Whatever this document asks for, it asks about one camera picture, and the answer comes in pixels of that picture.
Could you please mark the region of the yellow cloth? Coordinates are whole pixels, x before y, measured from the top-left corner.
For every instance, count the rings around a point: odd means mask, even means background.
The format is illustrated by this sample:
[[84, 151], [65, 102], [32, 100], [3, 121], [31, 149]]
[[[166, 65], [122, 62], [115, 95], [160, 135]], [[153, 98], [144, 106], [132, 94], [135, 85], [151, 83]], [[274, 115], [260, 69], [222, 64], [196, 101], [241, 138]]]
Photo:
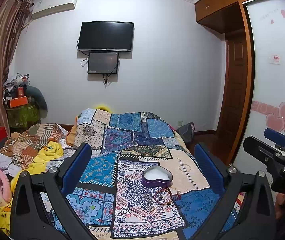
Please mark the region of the yellow cloth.
[[[13, 194], [18, 182], [19, 175], [23, 171], [29, 172], [30, 175], [41, 174], [45, 172], [47, 162], [58, 159], [63, 156], [62, 145], [55, 141], [50, 141], [46, 146], [38, 152], [34, 157], [27, 169], [20, 171], [10, 182], [9, 193]], [[9, 199], [5, 205], [0, 206], [0, 229], [7, 235], [10, 236], [10, 217], [12, 199]]]

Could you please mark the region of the white sliding door hearts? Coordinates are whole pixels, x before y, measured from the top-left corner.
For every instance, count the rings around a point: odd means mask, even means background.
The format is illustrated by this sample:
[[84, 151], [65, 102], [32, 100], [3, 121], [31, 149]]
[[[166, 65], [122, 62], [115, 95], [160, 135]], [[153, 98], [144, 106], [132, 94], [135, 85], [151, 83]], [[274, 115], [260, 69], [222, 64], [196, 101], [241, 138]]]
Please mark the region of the white sliding door hearts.
[[254, 44], [254, 90], [244, 137], [269, 145], [264, 130], [285, 134], [285, 0], [252, 0], [245, 4]]

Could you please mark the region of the pink plush toy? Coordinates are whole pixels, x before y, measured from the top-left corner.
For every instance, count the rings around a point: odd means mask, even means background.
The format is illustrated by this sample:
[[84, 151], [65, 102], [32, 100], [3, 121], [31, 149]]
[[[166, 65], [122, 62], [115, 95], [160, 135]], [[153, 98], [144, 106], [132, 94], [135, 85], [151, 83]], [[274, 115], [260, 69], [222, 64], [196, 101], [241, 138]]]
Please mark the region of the pink plush toy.
[[0, 170], [0, 201], [9, 203], [12, 199], [12, 192], [9, 179], [2, 170]]

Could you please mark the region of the striped orange blanket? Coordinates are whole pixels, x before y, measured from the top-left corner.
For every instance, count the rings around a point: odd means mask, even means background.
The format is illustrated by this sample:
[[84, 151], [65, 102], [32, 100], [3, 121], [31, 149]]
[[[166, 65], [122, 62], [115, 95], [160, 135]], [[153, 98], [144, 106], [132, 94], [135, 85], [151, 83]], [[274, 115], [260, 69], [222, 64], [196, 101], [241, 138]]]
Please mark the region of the striped orange blanket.
[[27, 168], [38, 152], [50, 141], [59, 142], [64, 136], [57, 124], [35, 124], [16, 138], [8, 139], [0, 153], [11, 157], [14, 165]]

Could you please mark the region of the dark bag on floor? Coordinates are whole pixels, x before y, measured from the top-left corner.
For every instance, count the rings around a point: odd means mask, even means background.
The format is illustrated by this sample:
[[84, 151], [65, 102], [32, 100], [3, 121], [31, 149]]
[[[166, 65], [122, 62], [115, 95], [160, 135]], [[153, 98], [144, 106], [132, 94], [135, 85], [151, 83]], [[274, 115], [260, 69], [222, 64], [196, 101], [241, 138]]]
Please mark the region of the dark bag on floor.
[[176, 131], [185, 143], [190, 143], [193, 141], [195, 133], [195, 127], [193, 122], [189, 122], [188, 124], [181, 126]]

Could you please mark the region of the green covered side table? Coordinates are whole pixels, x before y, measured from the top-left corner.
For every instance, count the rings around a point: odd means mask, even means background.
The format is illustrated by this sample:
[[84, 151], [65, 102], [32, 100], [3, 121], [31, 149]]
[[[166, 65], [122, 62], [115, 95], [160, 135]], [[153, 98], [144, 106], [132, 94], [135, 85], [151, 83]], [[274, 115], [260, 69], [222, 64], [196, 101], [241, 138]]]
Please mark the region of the green covered side table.
[[27, 104], [6, 109], [9, 126], [28, 128], [40, 120], [40, 111], [36, 105]]

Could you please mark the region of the purple heart tin box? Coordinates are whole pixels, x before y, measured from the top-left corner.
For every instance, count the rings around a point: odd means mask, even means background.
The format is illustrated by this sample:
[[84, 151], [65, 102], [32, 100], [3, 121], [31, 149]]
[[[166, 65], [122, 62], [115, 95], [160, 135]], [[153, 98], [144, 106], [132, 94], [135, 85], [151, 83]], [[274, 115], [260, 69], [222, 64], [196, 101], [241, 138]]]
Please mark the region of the purple heart tin box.
[[147, 168], [143, 174], [141, 183], [144, 187], [154, 188], [168, 188], [172, 185], [173, 175], [166, 168], [158, 165], [153, 165]]

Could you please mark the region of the patchwork blue quilt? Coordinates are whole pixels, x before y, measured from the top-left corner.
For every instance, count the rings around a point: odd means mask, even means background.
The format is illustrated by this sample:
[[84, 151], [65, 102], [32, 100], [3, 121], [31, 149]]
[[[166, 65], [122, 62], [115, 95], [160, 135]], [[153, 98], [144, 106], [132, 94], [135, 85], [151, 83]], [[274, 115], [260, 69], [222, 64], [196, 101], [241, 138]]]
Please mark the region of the patchwork blue quilt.
[[[220, 199], [179, 134], [153, 113], [89, 108], [63, 134], [63, 156], [47, 167], [60, 166], [84, 142], [91, 146], [66, 199], [97, 239], [190, 239]], [[170, 187], [144, 187], [143, 172], [153, 165], [172, 173]], [[155, 195], [152, 212], [143, 208], [144, 193]]]

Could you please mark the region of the orange box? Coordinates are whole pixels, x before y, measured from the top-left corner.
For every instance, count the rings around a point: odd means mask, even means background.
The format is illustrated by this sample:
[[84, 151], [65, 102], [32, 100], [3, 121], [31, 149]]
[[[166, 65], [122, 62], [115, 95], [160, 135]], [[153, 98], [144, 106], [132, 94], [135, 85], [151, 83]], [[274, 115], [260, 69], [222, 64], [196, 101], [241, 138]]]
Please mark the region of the orange box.
[[28, 102], [28, 97], [26, 97], [26, 96], [23, 96], [23, 97], [20, 97], [20, 98], [14, 98], [14, 99], [11, 99], [9, 101], [10, 108], [20, 107], [20, 106], [23, 106], [23, 105], [27, 105], [28, 103], [29, 103]]

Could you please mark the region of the grey plush cushion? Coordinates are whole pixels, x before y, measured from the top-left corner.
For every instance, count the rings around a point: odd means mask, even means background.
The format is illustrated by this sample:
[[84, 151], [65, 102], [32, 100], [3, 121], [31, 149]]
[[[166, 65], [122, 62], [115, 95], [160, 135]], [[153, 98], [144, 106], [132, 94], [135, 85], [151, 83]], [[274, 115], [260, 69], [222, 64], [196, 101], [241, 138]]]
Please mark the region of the grey plush cushion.
[[26, 95], [32, 97], [35, 103], [38, 105], [40, 117], [42, 119], [46, 118], [48, 107], [42, 92], [36, 87], [27, 86]]

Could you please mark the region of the wooden wardrobe cabinet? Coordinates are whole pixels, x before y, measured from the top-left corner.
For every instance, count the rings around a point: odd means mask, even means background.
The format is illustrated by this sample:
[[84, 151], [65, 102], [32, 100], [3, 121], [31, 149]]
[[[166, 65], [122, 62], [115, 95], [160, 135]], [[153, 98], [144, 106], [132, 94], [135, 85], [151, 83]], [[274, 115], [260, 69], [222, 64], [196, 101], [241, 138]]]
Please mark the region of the wooden wardrobe cabinet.
[[225, 83], [211, 152], [225, 164], [236, 157], [246, 130], [254, 86], [254, 48], [243, 2], [249, 0], [194, 0], [196, 22], [225, 35]]

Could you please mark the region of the white air conditioner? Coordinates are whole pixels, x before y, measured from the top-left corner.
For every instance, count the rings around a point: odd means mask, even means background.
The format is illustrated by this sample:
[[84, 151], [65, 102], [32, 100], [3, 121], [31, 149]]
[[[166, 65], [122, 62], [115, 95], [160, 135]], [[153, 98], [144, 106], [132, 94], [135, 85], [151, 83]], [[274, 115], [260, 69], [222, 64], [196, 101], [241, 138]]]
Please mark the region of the white air conditioner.
[[34, 2], [32, 19], [38, 19], [59, 12], [74, 10], [77, 0], [42, 0]]

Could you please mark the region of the small black wall monitor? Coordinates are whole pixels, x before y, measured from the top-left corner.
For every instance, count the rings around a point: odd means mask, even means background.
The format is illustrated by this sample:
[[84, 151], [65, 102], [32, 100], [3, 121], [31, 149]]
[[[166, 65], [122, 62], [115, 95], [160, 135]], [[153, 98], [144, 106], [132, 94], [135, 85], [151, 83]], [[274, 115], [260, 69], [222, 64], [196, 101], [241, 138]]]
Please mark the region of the small black wall monitor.
[[88, 74], [117, 74], [119, 54], [115, 52], [91, 52]]

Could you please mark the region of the black wall television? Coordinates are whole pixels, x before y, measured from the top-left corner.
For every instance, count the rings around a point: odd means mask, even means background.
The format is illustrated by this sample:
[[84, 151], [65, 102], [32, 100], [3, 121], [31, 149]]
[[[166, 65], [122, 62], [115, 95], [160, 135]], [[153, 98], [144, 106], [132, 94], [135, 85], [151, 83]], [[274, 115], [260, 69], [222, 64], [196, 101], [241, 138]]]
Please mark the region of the black wall television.
[[83, 22], [78, 51], [132, 51], [133, 22]]

